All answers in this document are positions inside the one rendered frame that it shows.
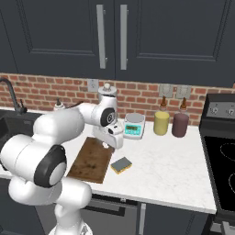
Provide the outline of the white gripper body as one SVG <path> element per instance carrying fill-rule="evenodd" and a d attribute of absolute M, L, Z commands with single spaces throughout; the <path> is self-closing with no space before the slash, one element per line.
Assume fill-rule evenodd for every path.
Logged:
<path fill-rule="evenodd" d="M 104 133 L 99 127 L 93 127 L 94 136 L 106 143 L 107 145 L 113 147 L 114 149 L 120 149 L 123 147 L 123 134 L 113 135 L 110 133 Z"/>

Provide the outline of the grey and yellow sponge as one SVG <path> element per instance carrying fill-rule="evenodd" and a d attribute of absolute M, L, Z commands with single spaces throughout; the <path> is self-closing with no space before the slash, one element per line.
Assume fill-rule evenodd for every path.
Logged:
<path fill-rule="evenodd" d="M 128 169 L 132 165 L 132 162 L 128 160 L 126 157 L 123 157 L 115 162 L 113 162 L 110 167 L 116 172 L 116 173 L 122 173 L 126 169 Z"/>

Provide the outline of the brown wooden cutting board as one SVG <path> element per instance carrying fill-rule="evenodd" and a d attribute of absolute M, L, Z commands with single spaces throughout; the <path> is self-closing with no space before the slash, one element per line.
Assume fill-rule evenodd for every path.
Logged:
<path fill-rule="evenodd" d="M 111 146 L 105 148 L 101 140 L 87 137 L 68 172 L 68 176 L 90 183 L 102 184 L 114 151 L 115 149 Z"/>

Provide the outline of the white kitchen scale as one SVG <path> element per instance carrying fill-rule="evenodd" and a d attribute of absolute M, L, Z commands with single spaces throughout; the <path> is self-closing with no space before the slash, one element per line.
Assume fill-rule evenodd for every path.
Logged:
<path fill-rule="evenodd" d="M 141 140 L 145 129 L 145 116 L 140 113 L 128 113 L 124 119 L 124 137 Z"/>

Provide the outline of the glass jar with white lid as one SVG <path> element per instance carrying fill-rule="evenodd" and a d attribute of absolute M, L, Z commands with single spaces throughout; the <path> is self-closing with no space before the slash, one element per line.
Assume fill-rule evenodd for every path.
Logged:
<path fill-rule="evenodd" d="M 109 83 L 105 83 L 98 88 L 98 100 L 107 102 L 112 106 L 117 102 L 117 88 Z"/>

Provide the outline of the yellow squeeze bottle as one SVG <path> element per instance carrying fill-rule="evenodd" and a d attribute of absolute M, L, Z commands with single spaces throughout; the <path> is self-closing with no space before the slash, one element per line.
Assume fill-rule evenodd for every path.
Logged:
<path fill-rule="evenodd" d="M 166 98 L 162 98 L 159 110 L 154 114 L 153 131 L 156 135 L 163 136 L 166 134 L 169 125 L 170 115 L 167 112 Z"/>

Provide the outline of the dark red squeeze bottle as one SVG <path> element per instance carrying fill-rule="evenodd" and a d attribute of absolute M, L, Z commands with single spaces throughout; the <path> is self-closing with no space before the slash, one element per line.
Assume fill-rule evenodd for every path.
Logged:
<path fill-rule="evenodd" d="M 173 116 L 172 134 L 176 138 L 182 138 L 187 131 L 189 116 L 186 113 L 186 98 L 183 99 L 180 109 Z"/>

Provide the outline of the grey dishwasher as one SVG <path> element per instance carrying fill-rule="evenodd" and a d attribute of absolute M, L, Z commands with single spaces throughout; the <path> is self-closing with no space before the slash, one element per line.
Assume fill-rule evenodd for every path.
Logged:
<path fill-rule="evenodd" d="M 92 199 L 123 202 L 128 200 L 98 194 L 93 194 Z M 125 216 L 120 217 L 83 208 L 81 209 L 81 216 L 94 235 L 136 235 L 137 212 L 138 206 L 135 209 L 128 209 Z"/>

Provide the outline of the black sink basin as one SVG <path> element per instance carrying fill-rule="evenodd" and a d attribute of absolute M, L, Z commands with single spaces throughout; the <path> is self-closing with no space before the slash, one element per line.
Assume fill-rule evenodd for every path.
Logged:
<path fill-rule="evenodd" d="M 19 115 L 13 110 L 0 109 L 0 151 L 5 143 L 17 134 L 33 135 L 33 124 L 40 117 L 39 113 Z"/>

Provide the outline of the dark lower cupboard door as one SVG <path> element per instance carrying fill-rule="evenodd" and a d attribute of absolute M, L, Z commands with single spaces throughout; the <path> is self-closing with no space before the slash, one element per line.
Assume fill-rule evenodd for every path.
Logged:
<path fill-rule="evenodd" d="M 203 212 L 148 204 L 143 235 L 208 235 L 213 218 Z"/>

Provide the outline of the black stove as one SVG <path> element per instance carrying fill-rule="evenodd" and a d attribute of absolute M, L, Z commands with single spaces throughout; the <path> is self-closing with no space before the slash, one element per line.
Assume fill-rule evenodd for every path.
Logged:
<path fill-rule="evenodd" d="M 208 94 L 199 133 L 217 208 L 212 228 L 235 235 L 235 94 Z"/>

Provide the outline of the black tap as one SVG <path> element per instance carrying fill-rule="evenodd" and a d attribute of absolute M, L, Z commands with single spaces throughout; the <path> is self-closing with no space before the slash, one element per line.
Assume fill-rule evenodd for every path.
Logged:
<path fill-rule="evenodd" d="M 11 82 L 4 77 L 0 77 L 0 83 L 5 83 L 7 85 L 9 93 L 10 93 L 12 101 L 13 101 L 15 111 L 19 115 L 25 114 L 28 111 L 28 109 L 24 106 L 23 101 L 20 101 L 20 103 L 17 102 L 15 91 L 13 89 Z"/>

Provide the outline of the dark sink cupboard front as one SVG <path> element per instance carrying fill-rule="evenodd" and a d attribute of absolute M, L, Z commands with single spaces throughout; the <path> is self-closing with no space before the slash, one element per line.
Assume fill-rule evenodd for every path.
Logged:
<path fill-rule="evenodd" d="M 0 178 L 0 235 L 45 235 L 36 209 L 15 202 L 8 185 Z"/>

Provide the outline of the dark narrow cupboard door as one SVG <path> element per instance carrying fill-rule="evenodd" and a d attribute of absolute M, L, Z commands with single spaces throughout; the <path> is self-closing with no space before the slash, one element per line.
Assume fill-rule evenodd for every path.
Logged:
<path fill-rule="evenodd" d="M 8 40 L 6 27 L 1 11 L 0 11 L 0 73 L 17 73 L 17 67 Z"/>

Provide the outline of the single grey wall socket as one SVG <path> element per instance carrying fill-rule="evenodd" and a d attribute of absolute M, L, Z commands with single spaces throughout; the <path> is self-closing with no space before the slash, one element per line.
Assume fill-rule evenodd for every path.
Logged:
<path fill-rule="evenodd" d="M 87 80 L 87 89 L 89 92 L 97 92 L 99 87 L 99 81 L 97 79 Z"/>

